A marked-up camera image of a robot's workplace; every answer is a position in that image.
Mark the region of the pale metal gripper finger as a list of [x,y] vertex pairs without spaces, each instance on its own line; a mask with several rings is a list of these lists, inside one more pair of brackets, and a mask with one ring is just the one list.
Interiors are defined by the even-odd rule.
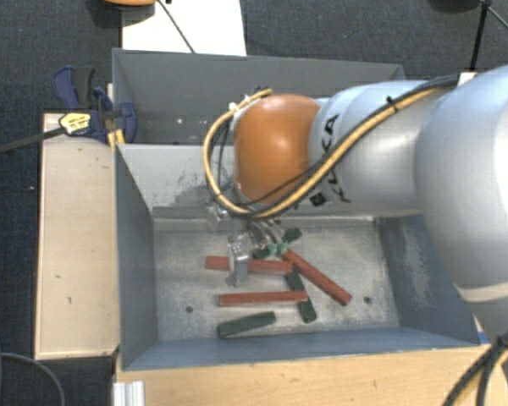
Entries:
[[230,287],[238,287],[241,283],[242,269],[242,249],[239,244],[229,244],[228,257],[230,274],[226,278],[226,283]]
[[235,258],[235,284],[241,285],[248,278],[249,255],[237,255]]

